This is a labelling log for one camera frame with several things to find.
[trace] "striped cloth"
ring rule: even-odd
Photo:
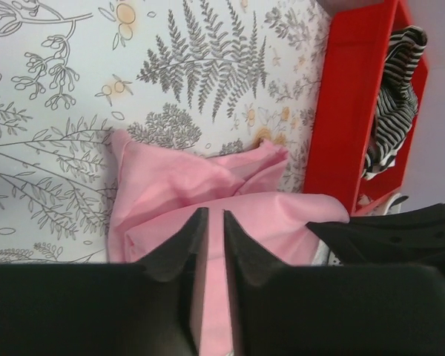
[[[418,113],[412,75],[427,43],[425,32],[409,26],[394,32],[384,66],[376,105],[372,139],[364,161],[363,176],[371,179],[395,165],[395,157]]]

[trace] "red container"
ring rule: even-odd
[[[381,204],[401,186],[417,118],[395,167],[361,179],[389,37],[412,24],[404,0],[338,13],[332,22],[303,193],[336,197],[351,215]],[[412,85],[422,102],[428,64],[423,56]],[[369,201],[360,203],[360,198]]]

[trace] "red box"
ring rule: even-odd
[[[303,193],[331,195],[351,215],[362,215],[402,186],[417,117],[395,167],[371,180],[361,174],[389,37],[410,24],[404,0],[385,0],[333,18]],[[424,55],[412,79],[419,106],[428,71]],[[360,204],[362,196],[370,203]]]

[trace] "black object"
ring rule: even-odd
[[[138,263],[0,266],[0,356],[198,355],[207,220]]]
[[[445,356],[445,282],[422,266],[293,267],[225,213],[234,356]]]
[[[420,263],[445,275],[445,204],[349,223],[309,222],[344,264]]]

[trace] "background wall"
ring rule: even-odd
[[[328,12],[366,6],[379,0],[319,0]],[[403,193],[403,211],[445,202],[445,0],[409,0],[415,23],[429,35],[431,67]]]

